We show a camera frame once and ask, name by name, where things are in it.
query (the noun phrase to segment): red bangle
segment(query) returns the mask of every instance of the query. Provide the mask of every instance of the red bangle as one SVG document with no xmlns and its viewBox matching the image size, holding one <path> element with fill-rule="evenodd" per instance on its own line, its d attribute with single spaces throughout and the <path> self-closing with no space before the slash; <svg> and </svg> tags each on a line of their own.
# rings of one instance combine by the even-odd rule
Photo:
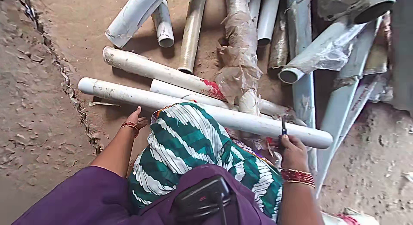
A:
<svg viewBox="0 0 413 225">
<path fill-rule="evenodd" d="M 137 124 L 134 122 L 130 122 L 130 121 L 126 121 L 122 124 L 121 128 L 123 127 L 132 127 L 136 129 L 136 135 L 135 138 L 137 137 L 137 135 L 139 135 L 139 128 L 137 127 Z"/>
<path fill-rule="evenodd" d="M 313 188 L 316 187 L 313 175 L 308 172 L 295 169 L 281 169 L 281 176 L 285 182 L 302 183 Z"/>
</svg>

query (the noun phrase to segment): dirt ground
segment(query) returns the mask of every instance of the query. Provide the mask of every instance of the dirt ground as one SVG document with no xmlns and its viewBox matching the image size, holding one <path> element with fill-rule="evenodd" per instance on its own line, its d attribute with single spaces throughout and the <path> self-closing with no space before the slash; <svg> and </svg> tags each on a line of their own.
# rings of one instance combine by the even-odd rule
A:
<svg viewBox="0 0 413 225">
<path fill-rule="evenodd" d="M 103 32 L 126 1 L 31 0 L 44 24 L 39 32 L 19 1 L 0 0 L 0 225 L 10 224 L 56 184 L 88 165 L 133 111 L 127 105 L 89 106 L 92 97 L 73 90 L 81 77 L 149 89 L 150 79 L 113 69 L 102 59 L 103 48 L 112 45 Z M 176 68 L 188 0 L 168 4 L 174 47 L 158 46 L 148 20 L 125 49 Z M 223 36 L 224 17 L 224 0 L 207 0 L 194 73 L 208 80 L 214 80 L 221 67 L 215 41 Z M 268 50 L 258 55 L 259 67 L 266 72 Z M 317 99 L 325 101 L 328 90 L 316 89 L 324 97 Z M 259 93 L 267 100 L 289 105 L 289 90 L 281 90 L 281 83 L 268 74 L 260 80 Z M 351 207 L 383 225 L 413 225 L 413 183 L 402 176 L 413 171 L 411 125 L 406 112 L 368 104 L 333 160 L 322 190 L 322 209 L 339 213 Z M 141 132 L 135 146 L 146 145 L 148 133 L 148 128 Z"/>
</svg>

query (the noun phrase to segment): woman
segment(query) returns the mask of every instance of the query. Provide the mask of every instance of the woman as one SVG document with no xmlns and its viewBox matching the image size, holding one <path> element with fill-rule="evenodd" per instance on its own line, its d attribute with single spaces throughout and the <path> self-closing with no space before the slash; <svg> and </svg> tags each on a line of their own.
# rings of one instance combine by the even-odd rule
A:
<svg viewBox="0 0 413 225">
<path fill-rule="evenodd" d="M 91 166 L 58 185 L 14 224 L 219 224 L 219 218 L 229 224 L 323 224 L 300 140 L 281 138 L 280 174 L 191 101 L 153 114 L 149 146 L 126 180 L 133 140 L 148 123 L 140 112 L 139 106 Z M 222 176 L 231 191 L 227 205 L 219 204 L 222 214 L 178 220 L 181 195 L 214 176 Z"/>
</svg>

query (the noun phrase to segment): green and white striped fabric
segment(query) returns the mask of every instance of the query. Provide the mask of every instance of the green and white striped fabric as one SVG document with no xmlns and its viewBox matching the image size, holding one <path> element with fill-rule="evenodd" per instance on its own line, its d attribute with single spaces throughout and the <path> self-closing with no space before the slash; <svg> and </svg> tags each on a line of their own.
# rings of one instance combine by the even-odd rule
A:
<svg viewBox="0 0 413 225">
<path fill-rule="evenodd" d="M 136 159 L 129 177 L 136 207 L 143 208 L 173 191 L 189 170 L 216 164 L 251 189 L 261 211 L 277 219 L 280 172 L 232 141 L 225 128 L 197 103 L 184 102 L 155 112 L 150 128 L 149 146 Z"/>
</svg>

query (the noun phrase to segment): purple sleeve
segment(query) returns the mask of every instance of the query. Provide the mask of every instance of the purple sleeve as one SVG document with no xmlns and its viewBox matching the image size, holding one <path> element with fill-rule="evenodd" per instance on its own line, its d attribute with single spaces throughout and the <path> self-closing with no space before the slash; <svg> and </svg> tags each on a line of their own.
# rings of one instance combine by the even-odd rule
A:
<svg viewBox="0 0 413 225">
<path fill-rule="evenodd" d="M 56 186 L 13 225 L 139 224 L 131 216 L 128 182 L 96 166 L 86 167 Z"/>
</svg>

